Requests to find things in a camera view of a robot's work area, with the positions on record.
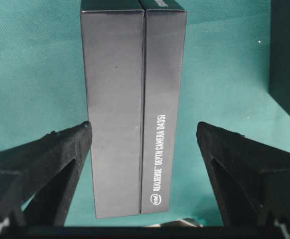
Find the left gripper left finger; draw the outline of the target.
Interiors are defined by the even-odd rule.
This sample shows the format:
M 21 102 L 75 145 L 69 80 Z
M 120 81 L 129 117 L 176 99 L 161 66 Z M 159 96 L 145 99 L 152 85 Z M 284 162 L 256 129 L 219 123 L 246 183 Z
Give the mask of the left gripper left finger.
M 0 233 L 6 226 L 64 226 L 91 144 L 85 121 L 0 151 Z

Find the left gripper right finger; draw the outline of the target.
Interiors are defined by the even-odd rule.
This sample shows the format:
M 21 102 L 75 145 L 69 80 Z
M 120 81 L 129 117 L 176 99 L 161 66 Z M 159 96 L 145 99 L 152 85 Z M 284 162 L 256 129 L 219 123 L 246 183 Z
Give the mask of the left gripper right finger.
M 290 238 L 290 152 L 203 121 L 196 137 L 223 225 Z

